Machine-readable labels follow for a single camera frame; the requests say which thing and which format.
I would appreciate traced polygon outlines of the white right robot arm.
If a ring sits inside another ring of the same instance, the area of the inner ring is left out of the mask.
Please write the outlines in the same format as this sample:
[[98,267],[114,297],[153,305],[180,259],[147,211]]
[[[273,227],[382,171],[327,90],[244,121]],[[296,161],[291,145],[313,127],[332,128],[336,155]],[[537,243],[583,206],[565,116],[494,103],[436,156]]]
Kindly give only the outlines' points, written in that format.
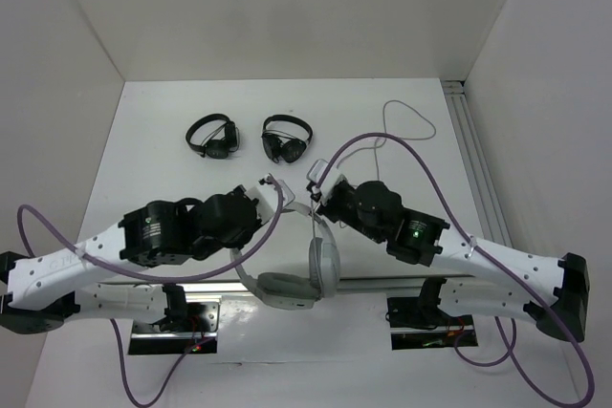
[[539,256],[470,236],[454,217],[441,219],[404,206],[380,181],[353,186],[344,178],[307,187],[317,213],[343,223],[410,265],[449,269],[483,280],[424,283],[417,312],[428,324],[446,316],[498,315],[531,322],[549,337],[582,342],[590,284],[586,260],[568,252]]

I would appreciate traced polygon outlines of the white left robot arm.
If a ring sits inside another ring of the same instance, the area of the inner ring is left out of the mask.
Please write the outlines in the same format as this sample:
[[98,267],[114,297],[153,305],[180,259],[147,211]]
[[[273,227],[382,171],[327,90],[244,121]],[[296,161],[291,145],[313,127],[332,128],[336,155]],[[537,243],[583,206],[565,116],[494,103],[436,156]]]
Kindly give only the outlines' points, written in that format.
[[[181,329],[188,320],[183,286],[239,267],[272,235],[284,206],[280,186],[237,186],[202,201],[153,201],[125,214],[101,233],[73,244],[48,221],[63,245],[36,256],[1,255],[1,326],[28,335],[47,333],[74,319],[127,318]],[[208,272],[152,275],[161,266],[205,261],[222,249],[249,246],[241,258]]]

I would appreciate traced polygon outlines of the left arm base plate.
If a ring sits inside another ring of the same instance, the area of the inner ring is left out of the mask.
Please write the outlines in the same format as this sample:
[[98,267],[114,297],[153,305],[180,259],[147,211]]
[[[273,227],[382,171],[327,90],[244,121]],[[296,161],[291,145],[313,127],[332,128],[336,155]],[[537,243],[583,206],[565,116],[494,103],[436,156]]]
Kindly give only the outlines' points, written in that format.
[[161,326],[135,321],[129,355],[180,355],[188,347],[192,354],[216,354],[220,302],[208,299],[187,303],[187,319],[178,325]]

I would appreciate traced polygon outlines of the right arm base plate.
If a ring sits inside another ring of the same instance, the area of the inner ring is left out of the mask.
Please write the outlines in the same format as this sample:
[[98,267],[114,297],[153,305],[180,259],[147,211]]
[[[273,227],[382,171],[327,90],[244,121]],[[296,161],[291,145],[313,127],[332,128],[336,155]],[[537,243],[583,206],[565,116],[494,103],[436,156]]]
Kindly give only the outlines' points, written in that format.
[[388,297],[385,320],[393,351],[452,348],[458,336],[460,347],[478,346],[471,315],[426,318],[416,297]]

